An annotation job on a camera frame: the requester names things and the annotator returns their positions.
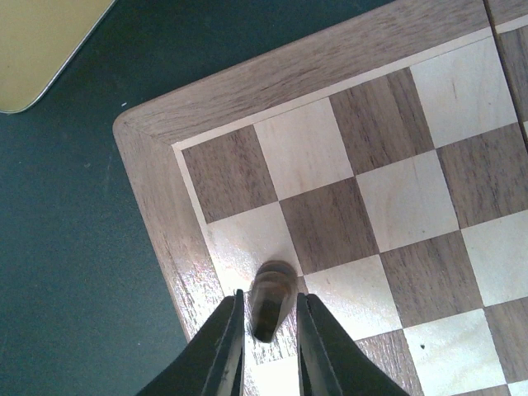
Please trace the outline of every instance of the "chessboard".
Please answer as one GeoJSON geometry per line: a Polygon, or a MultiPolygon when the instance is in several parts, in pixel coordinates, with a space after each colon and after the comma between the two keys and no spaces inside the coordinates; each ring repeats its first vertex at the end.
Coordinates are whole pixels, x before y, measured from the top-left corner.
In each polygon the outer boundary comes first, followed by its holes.
{"type": "MultiPolygon", "coordinates": [[[[397,0],[120,116],[188,338],[278,259],[411,395],[528,394],[528,2],[488,5],[397,0]]],[[[299,394],[295,332],[246,320],[245,394],[299,394]]]]}

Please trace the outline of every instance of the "dark green table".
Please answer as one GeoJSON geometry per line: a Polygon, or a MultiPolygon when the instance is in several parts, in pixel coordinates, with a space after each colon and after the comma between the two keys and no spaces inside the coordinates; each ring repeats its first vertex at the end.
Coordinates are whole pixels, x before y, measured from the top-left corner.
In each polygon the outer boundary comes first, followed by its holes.
{"type": "Polygon", "coordinates": [[[386,2],[119,0],[36,106],[0,115],[2,396],[134,394],[186,345],[113,120],[386,2]]]}

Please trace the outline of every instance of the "chess piece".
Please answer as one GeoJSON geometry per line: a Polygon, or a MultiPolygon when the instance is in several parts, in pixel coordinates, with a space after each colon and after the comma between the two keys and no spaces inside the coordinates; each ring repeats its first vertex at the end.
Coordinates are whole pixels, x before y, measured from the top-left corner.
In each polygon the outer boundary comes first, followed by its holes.
{"type": "Polygon", "coordinates": [[[297,297],[297,274],[287,262],[265,262],[258,269],[250,294],[253,336],[271,342],[297,297]]]}

